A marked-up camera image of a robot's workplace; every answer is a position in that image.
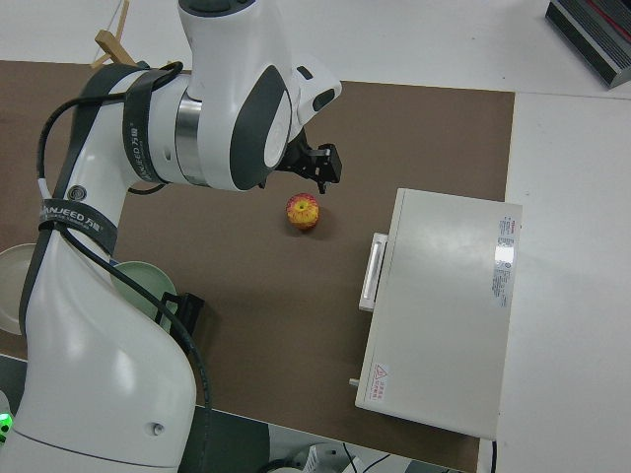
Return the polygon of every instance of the drawer handle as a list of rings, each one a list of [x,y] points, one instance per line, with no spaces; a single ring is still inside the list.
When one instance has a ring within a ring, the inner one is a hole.
[[[362,287],[362,296],[359,299],[359,309],[372,312],[375,308],[375,298],[377,296],[377,287],[379,285],[379,277],[382,272],[382,263],[384,262],[384,253],[386,252],[387,235],[374,234],[373,243],[371,245],[371,255],[368,259],[366,274],[364,276],[364,286]]]

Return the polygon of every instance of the white box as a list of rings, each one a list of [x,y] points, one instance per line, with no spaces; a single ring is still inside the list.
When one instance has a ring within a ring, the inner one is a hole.
[[[522,207],[399,189],[358,407],[495,439]]]

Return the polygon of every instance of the green bowl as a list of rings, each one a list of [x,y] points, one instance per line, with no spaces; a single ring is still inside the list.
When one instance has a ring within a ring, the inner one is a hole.
[[[140,284],[158,301],[162,298],[164,293],[170,293],[174,296],[177,294],[175,285],[171,279],[169,279],[169,276],[167,276],[162,269],[154,266],[153,264],[145,263],[144,261],[125,261],[124,263],[116,264],[114,267]],[[153,304],[114,276],[111,276],[111,282],[118,293],[126,301],[152,320],[156,320],[158,310]],[[171,312],[175,313],[177,310],[177,304],[167,303],[167,308]],[[166,331],[171,329],[171,322],[164,316],[162,317],[160,325]]]

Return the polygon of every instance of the green light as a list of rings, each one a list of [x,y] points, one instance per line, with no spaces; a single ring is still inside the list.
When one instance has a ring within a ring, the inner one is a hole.
[[[0,414],[0,433],[6,434],[11,429],[11,426],[13,426],[11,414],[6,412]]]

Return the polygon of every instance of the black strap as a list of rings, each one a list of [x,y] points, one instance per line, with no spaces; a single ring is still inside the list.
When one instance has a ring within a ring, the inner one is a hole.
[[[39,229],[51,229],[54,222],[82,232],[107,254],[113,254],[118,229],[97,209],[72,200],[44,199],[39,214]]]
[[[122,113],[122,141],[125,153],[138,176],[147,182],[162,180],[149,152],[149,106],[155,82],[169,74],[169,71],[155,69],[145,72],[134,81],[125,95]]]

